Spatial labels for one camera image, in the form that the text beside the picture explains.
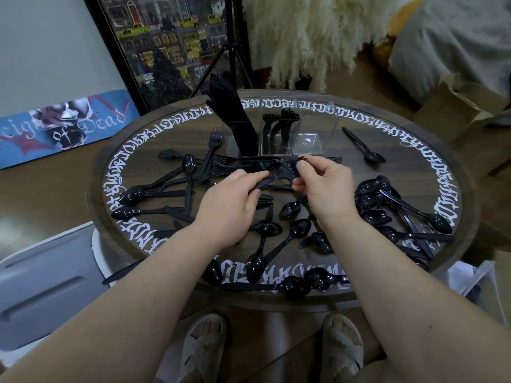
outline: table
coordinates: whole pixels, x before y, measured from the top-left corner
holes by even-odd
[[[479,203],[474,182],[450,147],[416,124],[361,102],[290,90],[240,91],[247,115],[256,129],[258,118],[264,112],[261,110],[265,109],[261,109],[261,102],[265,107],[288,105],[295,96],[304,113],[318,117],[319,126],[322,116],[338,118],[324,155],[342,156],[342,163],[353,170],[355,185],[384,174],[405,201],[425,212],[437,211],[452,222],[456,241],[441,246],[433,244],[436,257],[430,262],[432,270],[449,268],[463,255],[479,225]],[[154,231],[173,229],[172,218],[168,215],[140,215],[129,221],[115,220],[109,215],[118,207],[119,194],[126,188],[150,183],[181,164],[180,160],[157,159],[159,151],[173,148],[198,158],[206,154],[209,134],[211,130],[221,128],[221,121],[205,105],[205,100],[205,96],[197,96],[153,111],[120,131],[100,152],[93,167],[87,203],[99,232],[120,255],[142,259],[163,242],[153,237]],[[333,102],[335,108],[327,113],[324,110],[329,102]],[[371,149],[382,154],[387,163],[378,167],[365,163],[361,151],[342,132],[342,126],[354,131]],[[225,150],[220,148],[218,153],[225,154]],[[184,189],[184,184],[172,189]],[[205,188],[197,187],[195,191],[192,215],[198,209]],[[284,228],[283,234],[267,239],[267,253],[289,231],[291,222],[278,220],[277,213],[285,203],[296,199],[297,194],[277,190],[265,193],[274,196],[273,220]],[[138,206],[152,209],[182,204],[183,198],[153,198]],[[254,222],[262,220],[265,214],[265,210],[258,211]],[[307,212],[302,210],[299,218],[306,216]],[[429,232],[422,219],[411,213],[410,217],[419,230]],[[396,215],[390,225],[406,231]],[[227,280],[239,281],[244,277],[246,259],[256,251],[258,243],[258,234],[250,232],[239,245],[220,253],[218,261]],[[334,255],[322,255],[314,247],[297,250],[298,244],[299,241],[291,242],[276,257],[265,271],[265,282],[276,283],[287,275],[300,276],[308,267],[319,265],[333,273],[342,271]],[[357,303],[350,288],[336,285],[326,292],[313,290],[299,301],[272,292],[225,292],[202,281],[197,284],[197,289],[211,293],[225,304],[251,309],[322,311],[345,309]]]

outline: black tripod stand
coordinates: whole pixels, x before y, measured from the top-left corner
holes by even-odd
[[[238,42],[234,41],[234,23],[233,23],[233,0],[225,0],[225,10],[226,10],[226,17],[227,17],[227,43],[222,44],[222,48],[218,52],[218,54],[213,59],[213,63],[211,63],[206,70],[206,72],[202,75],[199,83],[195,86],[195,88],[192,91],[192,94],[190,95],[190,98],[193,97],[195,94],[197,94],[197,91],[201,88],[201,86],[204,84],[204,81],[208,78],[209,74],[215,67],[215,65],[218,63],[220,58],[222,57],[224,51],[229,51],[229,69],[230,69],[230,77],[231,77],[231,83],[233,84],[234,88],[236,88],[236,59],[238,59],[238,62],[240,64],[240,69],[243,74],[244,80],[246,81],[246,84],[249,88],[253,89],[252,79],[250,78],[249,73],[252,72],[252,69],[250,67],[250,63],[247,61],[245,55],[242,51],[240,51],[240,45]],[[238,27],[240,26],[240,22],[243,21],[243,16],[240,16],[239,14],[242,13],[242,7],[241,7],[241,0],[234,0],[234,15],[236,18],[236,23],[238,24]]]

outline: person's right hand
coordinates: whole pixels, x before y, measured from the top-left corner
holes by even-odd
[[[292,188],[307,195],[321,227],[358,218],[351,169],[323,157],[303,157],[296,165],[301,177],[293,180]]]

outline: beige slipper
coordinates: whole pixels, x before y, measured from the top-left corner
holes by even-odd
[[[341,330],[334,328],[332,322],[342,320],[358,339],[356,345]],[[320,383],[332,383],[335,376],[343,368],[348,368],[354,375],[364,366],[364,345],[362,337],[349,319],[339,313],[328,315],[323,322],[323,353]]]
[[[213,320],[220,321],[220,331],[195,339],[192,335],[195,328],[204,322]],[[181,369],[179,370],[177,381],[181,381],[192,371],[198,370],[202,375],[204,383],[215,383],[217,381],[226,335],[227,325],[222,316],[212,313],[198,319],[190,327],[184,340]]]

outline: dried pampas grass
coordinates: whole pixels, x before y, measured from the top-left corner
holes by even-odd
[[[269,83],[289,81],[293,88],[301,73],[309,74],[318,91],[327,88],[329,68],[353,70],[362,45],[385,38],[397,6],[397,0],[243,0],[250,50],[275,50]]]

